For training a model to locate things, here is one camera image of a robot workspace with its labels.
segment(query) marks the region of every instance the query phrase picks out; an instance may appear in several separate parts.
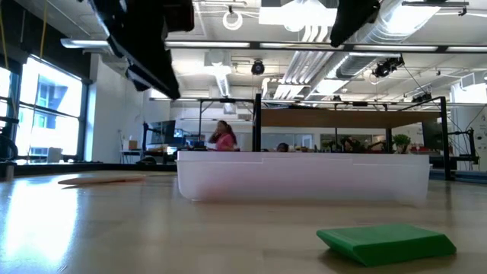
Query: cardboard box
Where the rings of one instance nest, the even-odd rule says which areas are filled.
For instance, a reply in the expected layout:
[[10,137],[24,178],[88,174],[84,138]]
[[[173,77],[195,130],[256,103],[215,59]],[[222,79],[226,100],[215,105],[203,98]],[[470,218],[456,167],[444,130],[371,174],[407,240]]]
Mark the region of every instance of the cardboard box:
[[135,150],[137,149],[137,141],[136,140],[124,140],[123,141],[123,150]]

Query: desk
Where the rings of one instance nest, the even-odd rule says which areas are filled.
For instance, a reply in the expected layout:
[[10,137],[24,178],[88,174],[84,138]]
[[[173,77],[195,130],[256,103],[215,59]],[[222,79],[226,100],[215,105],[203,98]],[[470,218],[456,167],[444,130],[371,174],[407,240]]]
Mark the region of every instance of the desk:
[[129,160],[129,156],[138,156],[140,161],[143,157],[152,156],[154,158],[162,158],[162,164],[167,163],[167,152],[163,151],[142,151],[142,150],[121,150],[120,151],[120,163],[121,164],[135,164]]
[[[440,274],[487,268],[484,186],[431,181],[427,206],[421,208],[200,203],[181,197],[174,174],[143,174],[144,183],[97,186],[57,184],[68,175],[0,183],[2,273]],[[330,252],[316,236],[318,229],[386,223],[444,232],[458,254],[365,268]],[[48,241],[53,237],[55,243]]]

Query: camera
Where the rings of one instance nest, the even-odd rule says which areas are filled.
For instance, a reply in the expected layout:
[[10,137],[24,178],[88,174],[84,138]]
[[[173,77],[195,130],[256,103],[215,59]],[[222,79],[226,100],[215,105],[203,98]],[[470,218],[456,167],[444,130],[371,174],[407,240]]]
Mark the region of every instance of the camera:
[[262,63],[262,60],[255,60],[253,62],[252,69],[251,69],[253,75],[262,75],[265,70],[266,67]]

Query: person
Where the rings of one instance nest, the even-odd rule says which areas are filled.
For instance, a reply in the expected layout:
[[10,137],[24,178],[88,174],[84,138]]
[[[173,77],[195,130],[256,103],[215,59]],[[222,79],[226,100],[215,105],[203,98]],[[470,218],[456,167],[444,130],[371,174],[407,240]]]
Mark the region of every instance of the person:
[[288,152],[289,151],[289,145],[286,143],[280,143],[277,146],[277,152]]
[[227,122],[218,121],[215,132],[209,139],[210,144],[216,144],[216,151],[235,151],[237,137]]

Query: wall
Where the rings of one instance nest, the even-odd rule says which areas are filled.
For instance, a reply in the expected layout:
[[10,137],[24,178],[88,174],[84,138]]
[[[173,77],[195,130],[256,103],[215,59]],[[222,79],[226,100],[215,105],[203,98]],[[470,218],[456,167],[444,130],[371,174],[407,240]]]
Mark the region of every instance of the wall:
[[142,123],[169,119],[169,102],[149,101],[149,92],[139,93],[132,82],[103,64],[91,60],[85,159],[119,163],[120,137],[138,140],[142,146]]

